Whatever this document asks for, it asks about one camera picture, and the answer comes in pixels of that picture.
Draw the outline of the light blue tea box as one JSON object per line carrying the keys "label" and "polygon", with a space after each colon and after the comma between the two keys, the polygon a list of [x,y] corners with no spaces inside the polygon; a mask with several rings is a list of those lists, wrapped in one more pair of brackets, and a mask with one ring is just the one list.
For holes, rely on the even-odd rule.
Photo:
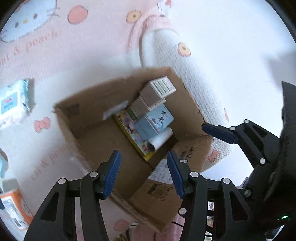
{"label": "light blue tea box", "polygon": [[168,127],[174,117],[164,104],[161,104],[137,120],[133,126],[140,138],[145,141],[153,138]]}

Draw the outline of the brown cardboard box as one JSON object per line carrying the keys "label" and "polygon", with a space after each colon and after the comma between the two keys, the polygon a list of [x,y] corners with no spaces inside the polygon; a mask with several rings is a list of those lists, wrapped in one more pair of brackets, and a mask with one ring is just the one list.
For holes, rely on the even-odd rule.
{"label": "brown cardboard box", "polygon": [[[172,137],[146,161],[113,116],[116,109],[131,103],[151,80],[169,78],[176,92],[166,100],[174,117]],[[122,155],[121,166],[111,200],[129,215],[164,232],[181,206],[174,186],[149,179],[167,152],[188,161],[193,171],[201,172],[213,139],[201,128],[204,118],[181,78],[168,67],[140,70],[127,78],[117,78],[82,90],[55,105],[60,130],[73,144],[80,164],[91,171],[107,161],[113,150]]]}

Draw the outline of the baby wipes pack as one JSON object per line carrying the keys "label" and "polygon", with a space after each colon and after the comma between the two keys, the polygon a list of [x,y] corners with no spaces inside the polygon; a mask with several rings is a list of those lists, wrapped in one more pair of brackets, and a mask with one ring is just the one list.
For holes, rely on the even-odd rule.
{"label": "baby wipes pack", "polygon": [[1,88],[1,130],[20,124],[30,113],[29,79]]}

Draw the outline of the white green medicine box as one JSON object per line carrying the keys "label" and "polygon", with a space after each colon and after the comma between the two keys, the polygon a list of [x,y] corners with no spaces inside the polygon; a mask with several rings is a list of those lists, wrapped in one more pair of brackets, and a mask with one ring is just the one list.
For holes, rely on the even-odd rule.
{"label": "white green medicine box", "polygon": [[176,88],[167,76],[150,81],[139,93],[148,106],[176,92]]}

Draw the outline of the light blue case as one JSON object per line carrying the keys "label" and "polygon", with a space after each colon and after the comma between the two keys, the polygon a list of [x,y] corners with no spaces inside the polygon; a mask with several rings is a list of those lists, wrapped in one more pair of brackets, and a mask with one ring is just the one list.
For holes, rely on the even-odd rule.
{"label": "light blue case", "polygon": [[8,158],[6,153],[1,150],[0,152],[0,168],[1,168],[1,178],[5,177],[6,171],[8,169]]}

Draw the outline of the orange white packet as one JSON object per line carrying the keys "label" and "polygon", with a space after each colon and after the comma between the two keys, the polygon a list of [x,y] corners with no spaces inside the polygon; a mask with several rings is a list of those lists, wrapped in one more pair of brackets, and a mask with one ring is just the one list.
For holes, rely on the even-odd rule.
{"label": "orange white packet", "polygon": [[23,200],[18,189],[1,194],[4,209],[19,230],[27,230],[33,220],[33,214]]}

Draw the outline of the pink hello kitty mat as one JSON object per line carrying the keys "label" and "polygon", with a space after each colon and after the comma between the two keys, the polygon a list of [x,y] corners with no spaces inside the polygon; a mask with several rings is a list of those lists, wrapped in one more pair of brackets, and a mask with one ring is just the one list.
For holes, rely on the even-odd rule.
{"label": "pink hello kitty mat", "polygon": [[93,84],[146,67],[170,67],[205,120],[226,124],[214,81],[197,48],[172,29],[170,1],[24,1],[1,30],[1,88],[29,79],[30,113],[1,130],[14,178],[35,213],[58,175],[85,172],[60,134],[56,102]]}

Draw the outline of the white paper roll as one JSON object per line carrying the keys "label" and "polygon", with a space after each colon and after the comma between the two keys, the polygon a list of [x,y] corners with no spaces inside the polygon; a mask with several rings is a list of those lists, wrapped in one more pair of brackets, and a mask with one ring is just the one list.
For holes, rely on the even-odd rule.
{"label": "white paper roll", "polygon": [[148,151],[156,152],[172,135],[173,130],[170,127],[166,127],[161,133],[147,140]]}

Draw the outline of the yellow cartoon picture book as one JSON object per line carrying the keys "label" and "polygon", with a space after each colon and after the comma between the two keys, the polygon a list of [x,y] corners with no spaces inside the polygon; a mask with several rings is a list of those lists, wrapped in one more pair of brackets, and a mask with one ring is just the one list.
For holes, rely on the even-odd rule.
{"label": "yellow cartoon picture book", "polygon": [[126,111],[116,113],[113,117],[135,149],[148,162],[154,154],[148,150],[147,141],[144,141],[135,129],[134,119]]}

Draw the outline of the white green lower box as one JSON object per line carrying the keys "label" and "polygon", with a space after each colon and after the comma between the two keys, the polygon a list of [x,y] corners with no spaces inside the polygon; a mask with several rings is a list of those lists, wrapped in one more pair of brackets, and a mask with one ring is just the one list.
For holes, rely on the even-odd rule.
{"label": "white green lower box", "polygon": [[148,106],[144,99],[139,95],[138,98],[127,108],[127,112],[130,116],[134,116],[135,119],[141,118],[143,115],[152,111],[161,104],[164,104],[166,99],[163,98],[157,101],[155,104]]}

